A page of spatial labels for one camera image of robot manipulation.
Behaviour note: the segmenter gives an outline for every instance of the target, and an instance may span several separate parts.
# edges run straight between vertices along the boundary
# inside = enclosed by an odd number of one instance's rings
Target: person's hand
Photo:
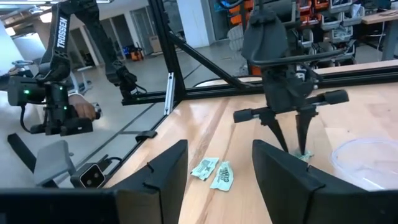
[[[16,75],[16,74],[18,74],[18,68],[16,68],[16,67],[10,68],[10,70],[8,70],[8,74],[9,74],[9,75]]]
[[[94,106],[87,102],[81,95],[69,96],[69,104],[75,107],[79,118],[89,118],[92,121],[95,119]]]

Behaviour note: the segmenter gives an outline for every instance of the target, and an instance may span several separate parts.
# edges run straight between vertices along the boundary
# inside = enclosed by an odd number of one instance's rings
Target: white wall
[[[111,4],[99,4],[99,19],[111,18],[148,5],[147,0],[115,0]],[[70,29],[76,29],[83,25],[75,15],[71,16]]]
[[[209,46],[201,0],[177,0],[177,3],[187,44],[194,48]]]
[[[24,60],[34,60],[44,55],[45,48],[38,34],[18,37],[13,41]],[[39,71],[36,65],[31,65],[29,68],[34,75]]]
[[[13,67],[11,64],[16,60],[23,60],[21,53],[19,53],[17,46],[12,41],[11,37],[8,36],[6,28],[3,23],[0,22],[0,75],[8,72]]]
[[[46,49],[49,44],[50,26],[51,26],[51,23],[44,23],[39,19],[36,19],[33,22],[33,27],[34,27],[35,31],[37,32],[37,34],[39,35],[44,48],[46,48]]]

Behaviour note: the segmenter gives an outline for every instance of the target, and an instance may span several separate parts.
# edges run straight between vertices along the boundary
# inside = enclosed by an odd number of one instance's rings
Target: pillar
[[[208,3],[202,0],[177,0],[177,3],[187,44],[194,48],[209,46],[212,41],[209,39],[211,17],[206,13]]]

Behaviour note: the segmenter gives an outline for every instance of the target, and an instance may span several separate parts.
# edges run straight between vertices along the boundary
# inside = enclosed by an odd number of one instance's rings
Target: cable
[[[23,130],[30,133],[30,131],[25,127],[25,124],[24,124],[25,106],[21,106],[21,109],[22,109],[22,111],[21,111],[21,117],[19,118],[19,122],[20,122]]]
[[[38,103],[36,101],[30,101],[30,100],[28,100],[27,103],[35,104],[35,105],[46,105],[47,104],[45,101]]]
[[[139,86],[137,84],[136,84],[136,86],[137,86],[137,88],[140,88],[142,91],[144,91],[144,94],[148,93],[148,91],[144,87]]]
[[[381,35],[379,38],[379,44],[377,45],[377,61],[380,62],[380,58],[379,58],[379,48],[380,48],[380,43],[381,43],[381,39],[383,38],[383,34],[384,34],[384,26],[386,25],[386,22],[383,22],[382,28],[381,28]]]
[[[233,8],[235,8],[236,6],[242,4],[242,2],[243,2],[243,0],[238,0],[236,3],[232,3],[232,4],[229,4],[229,6],[226,6],[226,5],[224,5],[224,4],[221,2],[221,0],[216,0],[216,1],[217,1],[217,3],[218,3],[222,8],[224,8],[224,9],[233,9]]]
[[[322,58],[330,58],[330,57],[335,57],[340,54],[343,54],[345,52],[345,49],[338,49],[338,50],[333,50],[329,52],[324,52],[316,55],[299,55],[299,56],[292,56],[292,57],[286,57],[286,58],[277,58],[273,60],[253,60],[251,63],[253,65],[258,65],[258,66],[277,66],[277,65],[285,65],[285,64],[290,64],[290,63],[302,63],[302,62],[311,62],[314,60],[320,60]]]
[[[107,160],[116,160],[116,161],[122,162],[122,159],[119,157],[109,157],[109,158],[107,158]]]

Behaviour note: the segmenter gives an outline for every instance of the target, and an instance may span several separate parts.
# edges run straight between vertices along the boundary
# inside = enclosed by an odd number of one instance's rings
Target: ceiling light
[[[7,34],[10,35],[10,36],[13,36],[13,35],[16,34],[16,33],[15,33],[15,30],[14,30],[12,27],[8,27],[8,28],[6,29],[6,32],[7,32]]]
[[[97,0],[97,3],[98,4],[111,3],[113,1],[114,0]],[[30,1],[30,0],[29,1],[0,1],[0,5],[6,5],[6,4],[11,4],[11,5],[16,5],[16,4],[29,5],[29,4],[48,4],[48,3],[57,4],[59,2],[61,2],[61,1],[50,1],[50,2],[48,2],[48,1]]]
[[[51,6],[39,6],[39,8],[43,11],[46,11],[48,9],[51,9]]]
[[[52,13],[46,13],[40,16],[40,20],[44,23],[49,23],[52,20]]]
[[[2,4],[45,4],[45,1],[0,1],[0,5]]]

